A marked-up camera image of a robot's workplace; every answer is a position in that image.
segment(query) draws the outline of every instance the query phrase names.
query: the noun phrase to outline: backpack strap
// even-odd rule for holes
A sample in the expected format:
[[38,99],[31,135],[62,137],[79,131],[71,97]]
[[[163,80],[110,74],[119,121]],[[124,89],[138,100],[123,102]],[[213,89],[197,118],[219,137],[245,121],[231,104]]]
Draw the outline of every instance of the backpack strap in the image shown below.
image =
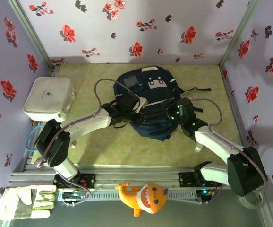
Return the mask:
[[185,90],[184,92],[186,92],[186,91],[193,91],[194,89],[196,89],[198,91],[212,91],[211,88],[197,88],[197,87],[194,87],[192,89]]
[[194,111],[203,113],[204,110],[202,108],[193,107]]

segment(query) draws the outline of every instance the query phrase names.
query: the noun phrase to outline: green floor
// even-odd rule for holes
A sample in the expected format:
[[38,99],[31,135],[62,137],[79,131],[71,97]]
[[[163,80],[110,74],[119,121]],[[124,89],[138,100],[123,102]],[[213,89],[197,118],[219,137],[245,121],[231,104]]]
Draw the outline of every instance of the green floor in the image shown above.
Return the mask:
[[[76,90],[76,99],[67,120],[89,114],[98,108],[94,96],[94,84],[102,78],[117,79],[121,74],[147,65],[136,64],[63,64],[59,77],[71,79]],[[183,96],[191,98],[209,98],[214,100],[223,113],[222,124],[215,128],[229,140],[238,143],[238,135],[230,104],[219,67],[217,65],[161,65],[169,70],[182,89],[193,87],[212,89],[212,92],[191,91]],[[98,95],[102,103],[114,99],[113,83],[104,81],[98,86]],[[198,118],[217,123],[219,113],[209,102],[194,102],[194,106],[203,108]],[[160,142],[139,136],[127,125],[122,129],[112,127],[99,129],[77,140],[75,148],[69,149],[68,157],[75,164],[133,165],[133,166],[186,166],[193,167],[204,161],[221,164],[222,160],[213,152],[204,148],[196,153],[196,143],[183,134],[175,132],[170,140]],[[33,161],[39,157],[34,154]]]

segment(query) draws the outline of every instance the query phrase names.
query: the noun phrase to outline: floral wallpaper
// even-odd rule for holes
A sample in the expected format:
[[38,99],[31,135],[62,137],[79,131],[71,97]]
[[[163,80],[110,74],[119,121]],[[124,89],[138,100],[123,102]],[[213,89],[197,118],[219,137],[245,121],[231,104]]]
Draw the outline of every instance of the floral wallpaper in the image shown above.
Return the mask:
[[32,128],[23,105],[35,79],[48,75],[15,13],[0,0],[0,197],[23,158]]
[[219,64],[249,0],[19,2],[53,64]]
[[244,140],[257,148],[273,203],[273,2],[262,1],[223,67]]

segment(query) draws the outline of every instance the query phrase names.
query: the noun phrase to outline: white wire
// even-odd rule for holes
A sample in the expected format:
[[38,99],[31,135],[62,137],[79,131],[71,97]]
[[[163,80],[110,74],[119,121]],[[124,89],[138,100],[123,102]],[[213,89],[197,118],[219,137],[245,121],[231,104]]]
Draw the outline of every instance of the white wire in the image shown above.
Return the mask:
[[[209,102],[213,103],[217,107],[217,109],[218,109],[218,111],[220,113],[220,120],[219,120],[219,122],[217,124],[210,124],[209,125],[210,133],[213,133],[214,130],[211,128],[211,126],[218,126],[222,122],[222,112],[221,112],[221,109],[219,108],[219,106],[214,101],[212,101],[210,99],[207,99],[207,98],[196,98],[196,99],[190,99],[190,100],[191,101],[209,101]],[[214,135],[217,136],[220,140],[222,140],[222,141],[224,141],[224,142],[227,143],[227,141],[225,141],[223,138],[219,137],[217,134],[214,134]],[[240,154],[242,154],[242,156],[244,156],[254,166],[254,168],[257,170],[257,172],[260,174],[260,176],[262,177],[263,182],[264,182],[264,187],[262,189],[256,189],[255,191],[256,192],[264,192],[267,189],[267,179],[266,179],[265,175],[263,174],[263,172],[261,171],[261,169],[257,166],[257,164],[252,159],[250,159],[250,157],[248,155],[246,155],[243,152],[243,150],[238,149],[237,147],[235,147],[231,143],[230,143],[230,145],[231,145],[231,149],[232,150],[234,149],[237,152],[239,152]]]

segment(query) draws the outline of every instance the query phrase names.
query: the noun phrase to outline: metal bracket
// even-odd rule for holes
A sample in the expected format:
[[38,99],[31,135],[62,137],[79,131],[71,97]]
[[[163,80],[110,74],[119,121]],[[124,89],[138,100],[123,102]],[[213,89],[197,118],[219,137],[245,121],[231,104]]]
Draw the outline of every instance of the metal bracket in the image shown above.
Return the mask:
[[[65,182],[58,174],[55,175],[53,184],[57,186],[57,189],[60,188],[73,188],[70,184]],[[88,189],[94,189],[95,184],[95,174],[81,174],[78,184],[84,186]]]
[[215,184],[217,187],[220,187],[221,183],[215,183],[212,181],[203,181],[202,183],[199,183],[194,178],[193,172],[185,172],[185,173],[179,173],[179,186],[181,188],[196,188],[196,187],[215,187]]

